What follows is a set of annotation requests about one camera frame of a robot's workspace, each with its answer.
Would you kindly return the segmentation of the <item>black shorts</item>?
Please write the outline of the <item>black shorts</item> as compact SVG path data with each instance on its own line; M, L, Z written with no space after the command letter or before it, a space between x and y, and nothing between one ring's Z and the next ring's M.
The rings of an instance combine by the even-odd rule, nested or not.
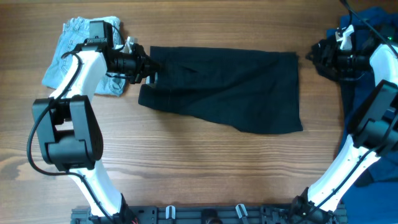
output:
M247 133L303 129L294 52L153 46L150 56L162 68L153 85L141 86L142 106Z

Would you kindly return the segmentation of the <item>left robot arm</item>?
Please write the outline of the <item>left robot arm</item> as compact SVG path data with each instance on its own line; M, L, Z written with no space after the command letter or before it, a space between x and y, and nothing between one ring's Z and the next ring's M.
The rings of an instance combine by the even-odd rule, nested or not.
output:
M122 193L115 188L101 161L103 136L91 101L100 80L108 73L131 84L157 81L160 65L139 44L124 43L115 48L115 26L91 21L90 35L62 57L72 56L72 65L59 87L32 105L34 125L27 140L27 158L32 158L32 140L37 136L43 160L56 167L55 176L68 176L77 184L90 207L87 220L92 223L139 223Z

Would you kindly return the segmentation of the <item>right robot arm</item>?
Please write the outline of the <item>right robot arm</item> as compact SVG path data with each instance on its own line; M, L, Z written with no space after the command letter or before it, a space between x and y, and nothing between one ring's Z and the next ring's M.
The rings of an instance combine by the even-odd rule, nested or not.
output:
M375 89L355 111L342 150L326 172L289 210L291 223L329 223L344 194L382 156L397 150L397 50L391 40L370 27L381 40L369 65Z

